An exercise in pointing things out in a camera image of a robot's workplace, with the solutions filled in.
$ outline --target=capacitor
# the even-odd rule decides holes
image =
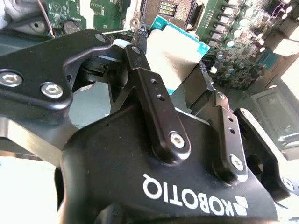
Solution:
[[[228,66],[227,69],[229,74],[234,72],[234,67],[232,65]]]
[[[212,74],[216,74],[217,71],[218,71],[218,69],[216,69],[214,66],[212,66],[210,69],[210,73],[212,73]]]
[[[243,69],[243,68],[245,68],[245,64],[244,63],[240,63],[239,64],[239,69]]]
[[[246,27],[246,26],[249,25],[249,20],[244,19],[244,18],[239,18],[239,19],[237,20],[237,22],[239,23],[239,25],[240,25],[241,27]]]
[[[234,28],[231,30],[231,33],[234,35],[234,38],[239,38],[241,36],[242,31],[237,28]]]
[[[288,17],[288,13],[284,13],[283,11],[280,11],[278,15],[281,17],[282,20],[284,20],[286,17]]]
[[[224,59],[224,55],[223,55],[222,52],[218,52],[217,55],[216,55],[216,57],[217,57],[217,59],[219,59],[219,60]]]
[[[293,10],[293,6],[288,6],[287,4],[282,7],[283,12],[290,13]]]
[[[258,40],[258,43],[259,43],[260,45],[263,45],[263,44],[265,43],[265,41],[264,41],[263,39],[260,39],[260,40]]]
[[[226,46],[228,46],[230,48],[235,44],[235,42],[232,39],[227,39],[225,41],[225,44],[226,44]]]
[[[263,37],[263,33],[260,32],[258,29],[255,29],[253,33],[256,35],[257,39],[261,39]]]
[[[253,14],[254,9],[252,7],[249,6],[245,6],[243,8],[243,12],[245,13],[246,16],[250,16]]]
[[[64,31],[66,34],[72,34],[80,30],[82,30],[82,27],[77,21],[66,21],[64,23]]]
[[[263,45],[261,45],[260,43],[256,43],[256,48],[258,49],[258,52],[262,53],[263,51],[265,51],[265,47]]]

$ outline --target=green circuit board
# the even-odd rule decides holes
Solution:
[[[66,21],[76,21],[81,29],[102,32],[122,29],[129,0],[46,0],[50,22],[63,29]]]
[[[229,2],[208,1],[196,34],[211,47],[203,62],[208,71],[213,66],[217,69],[216,72],[210,72],[215,83],[245,90],[263,73],[260,59],[267,57],[265,54],[271,54],[267,50],[259,51],[259,39],[254,30],[258,30],[263,35],[262,39],[265,39],[272,30],[278,29],[283,20],[279,16],[269,16],[267,9],[271,0],[237,0],[233,1],[236,2],[233,6]],[[245,13],[248,9],[251,10],[250,14]],[[241,26],[241,20],[247,24]],[[233,34],[236,30],[241,34],[239,37]]]

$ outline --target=small hole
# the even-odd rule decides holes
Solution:
[[[71,81],[71,75],[67,75],[66,78],[67,78],[67,81],[69,81],[69,82]]]
[[[232,129],[231,127],[229,128],[229,131],[230,131],[231,133],[235,134],[234,129]]]
[[[158,84],[159,84],[159,82],[158,82],[157,80],[155,80],[155,79],[152,79],[151,82],[152,82],[153,84],[155,84],[155,85],[158,85]]]
[[[118,72],[116,69],[110,69],[107,73],[109,78],[115,78],[117,76]]]
[[[165,100],[165,98],[164,98],[161,94],[157,95],[157,97],[158,97],[158,99],[161,100],[161,101],[164,101],[164,100]]]

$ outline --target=motherboard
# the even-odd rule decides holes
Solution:
[[[57,36],[94,28],[130,41],[159,15],[211,48],[202,62],[216,84],[246,90],[287,51],[285,20],[297,23],[299,0],[46,0]],[[268,36],[279,43],[268,41]]]
[[[49,20],[59,33],[82,29],[123,30],[130,0],[46,0]]]
[[[210,0],[196,34],[211,49],[203,59],[213,80],[224,87],[246,90],[263,75],[264,58],[273,55],[264,41],[291,17],[296,1]],[[277,7],[284,9],[275,14]]]

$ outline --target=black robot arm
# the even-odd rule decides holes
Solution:
[[[0,137],[62,171],[62,224],[274,223],[275,203],[298,198],[287,161],[248,111],[233,113],[214,88],[197,106],[205,120],[176,109],[138,44],[80,31],[0,57],[0,79]],[[110,84],[111,115],[78,130],[73,93],[96,81]],[[252,154],[260,173],[246,164]]]

